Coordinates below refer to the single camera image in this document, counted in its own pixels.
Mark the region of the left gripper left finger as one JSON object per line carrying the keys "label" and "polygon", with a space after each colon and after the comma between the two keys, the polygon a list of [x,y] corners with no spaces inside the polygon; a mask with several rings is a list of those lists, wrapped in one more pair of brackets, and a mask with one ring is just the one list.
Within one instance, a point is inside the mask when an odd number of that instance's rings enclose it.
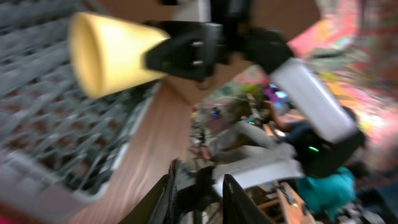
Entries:
{"label": "left gripper left finger", "polygon": [[163,223],[172,193],[175,190],[175,175],[179,160],[170,163],[169,171],[148,191],[144,198],[118,224]]}

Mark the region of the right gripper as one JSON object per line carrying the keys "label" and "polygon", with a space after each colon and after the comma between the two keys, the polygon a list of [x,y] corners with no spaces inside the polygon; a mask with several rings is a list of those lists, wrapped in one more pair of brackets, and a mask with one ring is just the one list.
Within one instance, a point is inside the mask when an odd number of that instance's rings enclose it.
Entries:
{"label": "right gripper", "polygon": [[282,36],[274,31],[238,23],[205,24],[204,29],[179,32],[146,53],[146,67],[169,75],[203,82],[218,63],[229,64],[233,53],[271,74],[294,56]]}

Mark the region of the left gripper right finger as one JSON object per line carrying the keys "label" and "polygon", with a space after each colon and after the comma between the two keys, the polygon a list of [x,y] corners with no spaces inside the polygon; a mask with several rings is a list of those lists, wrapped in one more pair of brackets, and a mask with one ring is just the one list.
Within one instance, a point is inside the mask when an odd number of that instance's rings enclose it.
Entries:
{"label": "left gripper right finger", "polygon": [[223,224],[274,224],[230,174],[223,180]]}

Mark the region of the yellow cup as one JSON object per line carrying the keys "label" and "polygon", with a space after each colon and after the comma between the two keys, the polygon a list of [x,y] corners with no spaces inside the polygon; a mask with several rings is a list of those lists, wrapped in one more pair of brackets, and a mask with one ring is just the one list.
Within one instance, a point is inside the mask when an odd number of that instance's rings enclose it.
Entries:
{"label": "yellow cup", "polygon": [[163,78],[163,72],[146,67],[145,54],[167,39],[154,27],[93,12],[74,14],[68,45],[80,88],[101,98]]}

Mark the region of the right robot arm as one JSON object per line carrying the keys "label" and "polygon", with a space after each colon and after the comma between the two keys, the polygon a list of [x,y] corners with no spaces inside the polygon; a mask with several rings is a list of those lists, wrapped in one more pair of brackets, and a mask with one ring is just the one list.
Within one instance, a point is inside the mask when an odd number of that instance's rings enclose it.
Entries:
{"label": "right robot arm", "polygon": [[248,188],[334,174],[365,141],[364,133],[278,32],[252,26],[251,1],[212,1],[210,12],[209,22],[156,22],[170,38],[145,54],[147,68],[201,82],[214,74],[217,63],[228,63],[233,53],[242,53],[288,94],[320,142],[308,162],[296,159],[295,151],[280,143],[261,155],[215,167],[210,177],[213,190],[224,196],[230,179]]}

